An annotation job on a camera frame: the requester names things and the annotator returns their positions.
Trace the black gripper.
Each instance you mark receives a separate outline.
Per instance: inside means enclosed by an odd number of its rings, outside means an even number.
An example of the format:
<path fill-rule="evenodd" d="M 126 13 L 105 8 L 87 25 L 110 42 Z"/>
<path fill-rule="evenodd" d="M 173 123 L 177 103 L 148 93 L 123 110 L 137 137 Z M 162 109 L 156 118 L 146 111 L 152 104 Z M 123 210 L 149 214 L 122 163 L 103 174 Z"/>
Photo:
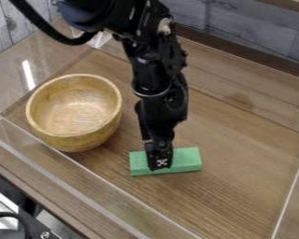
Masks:
<path fill-rule="evenodd" d="M 134 111 L 148 168 L 150 171 L 169 168 L 173 162 L 174 127 L 186 120 L 186 82 L 180 79 L 173 80 L 166 93 L 141 98 L 135 102 Z"/>

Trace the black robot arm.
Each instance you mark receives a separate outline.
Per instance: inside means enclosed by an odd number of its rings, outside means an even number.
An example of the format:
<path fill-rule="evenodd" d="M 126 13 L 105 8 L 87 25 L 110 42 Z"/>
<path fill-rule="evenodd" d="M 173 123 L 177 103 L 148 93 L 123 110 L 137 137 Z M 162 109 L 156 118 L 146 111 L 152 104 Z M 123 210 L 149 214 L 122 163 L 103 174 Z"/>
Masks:
<path fill-rule="evenodd" d="M 63 20 L 81 32 L 67 37 L 47 23 L 27 0 L 8 0 L 30 23 L 55 41 L 69 46 L 87 42 L 107 31 L 131 65 L 131 90 L 140 100 L 140 136 L 146 166 L 152 171 L 173 163 L 176 126 L 186 120 L 188 85 L 182 75 L 186 51 L 168 6 L 160 0 L 54 0 Z"/>

